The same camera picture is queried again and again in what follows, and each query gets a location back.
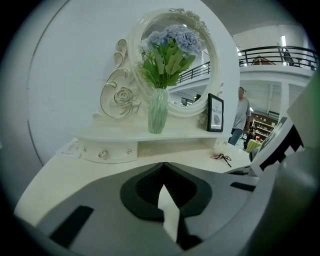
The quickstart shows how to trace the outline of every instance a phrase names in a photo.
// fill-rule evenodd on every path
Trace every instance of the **white tabletop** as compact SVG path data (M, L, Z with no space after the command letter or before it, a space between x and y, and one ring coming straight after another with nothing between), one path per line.
M118 174L136 167L173 162L217 173L248 166L249 154L228 144L225 155L231 157L230 168L223 159L212 159L212 150L199 142L164 143L152 147L151 142L139 146L136 161L97 163L82 158L55 155L34 177L16 205L14 214L33 226L43 216L70 195L97 179Z

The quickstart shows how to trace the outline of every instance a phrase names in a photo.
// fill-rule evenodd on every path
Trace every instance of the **black picture frame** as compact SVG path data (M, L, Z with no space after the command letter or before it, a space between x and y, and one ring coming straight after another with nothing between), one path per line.
M219 101L222 104L222 118L221 118L221 128L211 128L211 122L212 122L212 103L213 101ZM224 131L224 100L211 94L208 93L208 122L207 122L207 128L206 130L208 132L223 132Z

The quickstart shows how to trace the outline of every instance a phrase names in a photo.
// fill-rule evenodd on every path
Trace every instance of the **jeans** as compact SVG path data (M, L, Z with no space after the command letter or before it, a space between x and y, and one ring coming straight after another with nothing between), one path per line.
M232 134L232 136L231 136L231 138L229 138L229 143L231 144L231 145L236 145L237 144L237 141L239 140L239 138L240 138L240 136L241 136L241 134L242 134L242 130L241 129L233 129L232 128L232 131L231 131L231 134Z

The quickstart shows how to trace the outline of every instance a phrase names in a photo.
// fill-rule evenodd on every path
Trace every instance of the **ornate mirror frame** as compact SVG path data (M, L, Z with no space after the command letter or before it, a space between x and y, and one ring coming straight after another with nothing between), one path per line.
M207 109L208 105L208 93L216 95L219 86L221 85L221 64L219 61L219 52L215 45L214 33L210 34L206 24L200 20L200 17L192 11L185 11L182 8L179 9L158 9L145 14L142 18L137 21L135 29L133 29L132 34L128 40L127 54L129 65L132 70L135 81L138 84L139 89L145 94L145 99L147 102L150 101L152 92L154 88L147 84L145 80L142 79L138 73L138 63L142 61L141 53L139 52L139 45L141 44L141 39L146 31L146 29L155 21L162 18L178 18L189 26L197 27L197 30L204 36L207 46L209 47L209 59L212 66L211 75L208 81L206 90L204 91L202 97L195 103L188 107L182 107L173 104L169 101L168 112L170 115L181 118L188 118L196 116Z

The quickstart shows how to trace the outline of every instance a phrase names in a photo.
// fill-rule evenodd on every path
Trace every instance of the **crystal knob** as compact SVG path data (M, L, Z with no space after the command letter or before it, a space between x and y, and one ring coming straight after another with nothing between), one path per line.
M102 152L98 154L98 157L102 160L106 160L108 157L108 151L102 150Z

